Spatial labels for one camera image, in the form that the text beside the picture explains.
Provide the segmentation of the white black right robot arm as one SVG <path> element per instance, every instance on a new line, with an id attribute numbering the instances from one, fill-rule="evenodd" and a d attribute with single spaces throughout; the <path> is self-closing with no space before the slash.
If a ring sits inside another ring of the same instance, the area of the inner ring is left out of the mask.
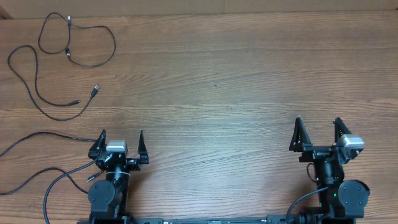
<path id="1" fill-rule="evenodd" d="M 312 144 L 301 117 L 295 119 L 289 149 L 300 152 L 300 162 L 313 166 L 317 189 L 291 204 L 285 215 L 286 223 L 355 223 L 364 217 L 370 195 L 369 187 L 359 180 L 345 180 L 343 165 L 355 159 L 364 149 L 364 140 L 353 134 L 337 117 L 333 121 L 334 143 L 331 146 Z M 318 195 L 319 206 L 304 208 L 293 215 L 292 210 L 302 200 Z"/>

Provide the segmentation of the black cable silver plugs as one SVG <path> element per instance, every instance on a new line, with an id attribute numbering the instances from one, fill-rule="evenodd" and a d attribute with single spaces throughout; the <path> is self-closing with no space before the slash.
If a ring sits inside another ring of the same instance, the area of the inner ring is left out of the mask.
<path id="1" fill-rule="evenodd" d="M 5 150 L 3 150 L 1 152 L 1 157 L 3 155 L 5 155 L 7 152 L 9 152 L 13 147 L 15 147 L 16 145 L 18 145 L 19 143 L 21 143 L 22 141 L 28 140 L 34 136 L 37 135 L 53 135 L 53 136 L 58 136 L 60 138 L 65 138 L 65 139 L 70 139 L 73 141 L 82 141 L 82 142 L 95 142 L 96 139 L 87 139 L 87 138 L 78 138 L 78 137 L 73 137 L 73 136 L 67 136 L 64 134 L 59 134 L 59 133 L 54 133 L 54 132 L 50 132 L 50 131 L 38 131 L 38 132 L 34 132 L 32 134 L 29 134 L 19 140 L 17 140 L 16 142 L 14 142 L 13 144 L 11 144 L 9 147 L 7 147 Z M 64 171 L 61 168 L 58 167 L 49 167 L 49 168 L 45 168 L 42 169 L 36 173 L 34 173 L 32 176 L 30 176 L 27 180 L 25 180 L 23 183 L 21 183 L 21 185 L 19 185 L 18 187 L 16 187 L 13 190 L 7 191 L 7 192 L 1 192 L 1 196 L 3 195 L 12 195 L 14 193 L 16 193 L 17 191 L 19 191 L 21 188 L 23 188 L 24 186 L 26 186 L 31 180 L 33 180 L 35 177 L 39 176 L 40 174 L 43 174 L 45 172 L 50 172 L 50 171 L 58 171 L 61 172 L 63 174 L 66 174 L 66 171 Z M 69 178 L 69 180 L 71 181 L 71 183 L 80 191 L 83 192 L 84 194 L 88 194 L 88 191 L 84 190 L 83 188 L 81 188 L 73 179 L 70 175 L 67 175 L 67 177 Z"/>

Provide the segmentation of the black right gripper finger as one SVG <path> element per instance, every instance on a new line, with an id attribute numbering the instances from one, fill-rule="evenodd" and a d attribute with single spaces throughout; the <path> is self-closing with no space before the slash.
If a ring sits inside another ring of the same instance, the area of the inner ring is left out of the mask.
<path id="1" fill-rule="evenodd" d="M 300 116 L 295 119 L 294 133 L 290 142 L 289 150 L 294 152 L 303 152 L 312 147 L 313 144 L 305 129 Z"/>
<path id="2" fill-rule="evenodd" d="M 350 143 L 352 136 L 352 132 L 346 127 L 343 120 L 340 117 L 337 117 L 333 121 L 335 130 L 335 142 L 334 146 L 346 146 Z"/>

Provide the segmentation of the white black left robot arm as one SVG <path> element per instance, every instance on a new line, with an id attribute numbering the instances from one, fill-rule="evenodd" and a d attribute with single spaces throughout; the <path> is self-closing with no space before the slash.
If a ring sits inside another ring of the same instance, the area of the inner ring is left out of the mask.
<path id="1" fill-rule="evenodd" d="M 106 173 L 103 180 L 92 184 L 88 191 L 91 203 L 90 215 L 86 223 L 135 223 L 126 211 L 129 192 L 129 179 L 132 171 L 140 171 L 141 165 L 149 163 L 149 155 L 144 143 L 143 132 L 139 133 L 138 158 L 127 156 L 128 147 L 124 140 L 106 142 L 106 131 L 102 130 L 98 139 L 88 151 L 91 162 L 58 176 L 46 190 L 43 201 L 43 214 L 46 224 L 50 223 L 47 213 L 47 200 L 53 186 L 62 178 L 96 165 Z"/>

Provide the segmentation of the black USB cable removed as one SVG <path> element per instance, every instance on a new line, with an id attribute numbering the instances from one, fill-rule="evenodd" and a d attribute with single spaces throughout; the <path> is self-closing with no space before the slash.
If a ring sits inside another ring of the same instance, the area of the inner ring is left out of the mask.
<path id="1" fill-rule="evenodd" d="M 64 46 L 64 48 L 63 48 L 62 50 L 55 51 L 55 52 L 49 52 L 49 51 L 45 50 L 45 49 L 42 47 L 42 45 L 41 45 L 42 34 L 43 34 L 43 32 L 44 32 L 46 23 L 48 23 L 48 21 L 52 18 L 52 16 L 59 17 L 59 18 L 61 18 L 61 20 L 65 21 L 65 22 L 67 23 L 67 30 L 68 30 L 68 41 L 67 41 L 66 45 Z M 69 45 L 70 45 L 70 42 L 71 42 L 71 39 L 72 39 L 72 27 L 76 27 L 77 29 L 105 29 L 105 30 L 107 30 L 107 31 L 109 32 L 111 38 L 112 38 L 112 41 L 113 41 L 113 51 L 112 51 L 111 55 L 109 56 L 109 58 L 106 59 L 106 60 L 103 61 L 103 62 L 100 62 L 100 63 L 97 63 L 97 64 L 92 64 L 92 65 L 86 65 L 86 64 L 78 63 L 78 62 L 76 62 L 74 59 L 72 59 L 72 58 L 71 58 L 70 48 L 69 48 Z M 107 26 L 102 26 L 102 25 L 99 25 L 99 26 L 78 26 L 78 25 L 75 25 L 75 24 L 72 23 L 72 20 L 71 20 L 71 17 L 70 17 L 70 16 L 68 16 L 67 18 L 65 18 L 65 17 L 63 17 L 63 16 L 62 16 L 60 13 L 58 13 L 58 12 L 51 12 L 51 13 L 48 14 L 48 15 L 46 16 L 46 18 L 44 19 L 43 24 L 42 24 L 42 27 L 41 27 L 41 29 L 40 29 L 40 33 L 39 33 L 38 39 L 37 39 L 37 44 L 38 44 L 39 49 L 40 49 L 43 53 L 45 53 L 45 54 L 55 55 L 55 54 L 60 54 L 60 53 L 62 53 L 62 52 L 65 52 L 65 55 L 67 56 L 67 58 L 68 58 L 68 60 L 69 60 L 70 62 L 72 62 L 72 63 L 74 63 L 75 65 L 78 65 L 78 66 L 80 66 L 80 67 L 83 67 L 83 68 L 96 68 L 96 67 L 100 67 L 100 66 L 102 66 L 102 65 L 104 65 L 104 64 L 106 64 L 106 63 L 108 63 L 108 62 L 114 57 L 114 55 L 115 55 L 115 53 L 116 53 L 116 39 L 115 39 L 115 36 L 114 36 L 113 32 L 111 31 L 111 29 L 110 29 L 109 27 L 107 27 Z"/>

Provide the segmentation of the black cable dark plugs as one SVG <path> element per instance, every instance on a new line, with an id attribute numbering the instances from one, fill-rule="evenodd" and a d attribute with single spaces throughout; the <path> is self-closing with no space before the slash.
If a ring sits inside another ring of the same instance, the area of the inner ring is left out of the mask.
<path id="1" fill-rule="evenodd" d="M 26 90 L 27 90 L 28 96 L 29 96 L 29 98 L 31 99 L 31 101 L 32 101 L 32 103 L 34 104 L 34 106 L 35 106 L 44 116 L 46 116 L 47 118 L 49 118 L 49 119 L 51 119 L 51 120 L 54 120 L 54 121 L 70 121 L 70 120 L 73 120 L 73 119 L 75 119 L 75 118 L 81 116 L 81 115 L 85 112 L 85 110 L 87 109 L 87 107 L 90 105 L 90 103 L 91 103 L 91 101 L 93 100 L 93 98 L 98 94 L 98 92 L 99 92 L 99 90 L 100 90 L 100 87 L 99 87 L 98 85 L 95 85 L 95 86 L 94 86 L 94 88 L 92 89 L 92 91 L 91 91 L 91 93 L 90 93 L 90 98 L 89 98 L 89 100 L 87 101 L 86 105 L 85 105 L 85 106 L 82 108 L 82 110 L 81 110 L 79 113 L 77 113 L 76 115 L 74 115 L 74 116 L 72 116 L 72 117 L 69 117 L 69 118 L 55 118 L 55 117 L 53 117 L 53 116 L 50 116 L 49 114 L 47 114 L 47 113 L 37 104 L 37 102 L 35 101 L 34 97 L 32 96 L 32 92 L 31 92 L 31 90 L 30 90 L 30 88 L 29 88 L 29 86 L 28 86 L 26 80 L 25 80 L 21 75 L 19 75 L 19 73 L 16 72 L 16 70 L 15 70 L 15 69 L 13 68 L 13 66 L 11 65 L 11 58 L 12 58 L 12 56 L 13 56 L 18 50 L 24 49 L 24 48 L 31 49 L 31 51 L 32 51 L 33 54 L 34 54 L 34 60 L 35 60 L 34 90 L 35 90 L 36 95 L 37 95 L 43 102 L 45 102 L 45 103 L 48 104 L 48 105 L 55 106 L 55 104 L 53 104 L 53 103 L 51 103 L 51 102 L 45 100 L 45 99 L 40 95 L 40 93 L 39 93 L 38 86 L 37 86 L 37 80 L 38 80 L 38 74 L 39 74 L 39 59 L 38 59 L 37 51 L 36 51 L 36 50 L 33 48 L 33 46 L 31 46 L 31 45 L 20 45 L 20 46 L 16 47 L 15 49 L 13 49 L 12 52 L 8 55 L 8 57 L 7 57 L 7 65 L 8 65 L 8 67 L 10 68 L 10 70 L 11 70 L 11 71 L 21 80 L 21 82 L 24 84 L 24 86 L 25 86 L 25 88 L 26 88 Z"/>

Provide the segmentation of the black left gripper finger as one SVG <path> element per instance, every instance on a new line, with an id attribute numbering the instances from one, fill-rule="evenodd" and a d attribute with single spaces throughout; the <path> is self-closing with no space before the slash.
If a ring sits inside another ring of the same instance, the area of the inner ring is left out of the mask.
<path id="1" fill-rule="evenodd" d="M 94 142 L 88 151 L 89 156 L 98 156 L 106 150 L 106 130 L 102 130 L 99 138 Z"/>
<path id="2" fill-rule="evenodd" d="M 137 152 L 139 154 L 139 163 L 140 164 L 149 164 L 149 155 L 147 152 L 147 148 L 144 142 L 143 130 L 140 130 L 139 135 L 139 145 Z"/>

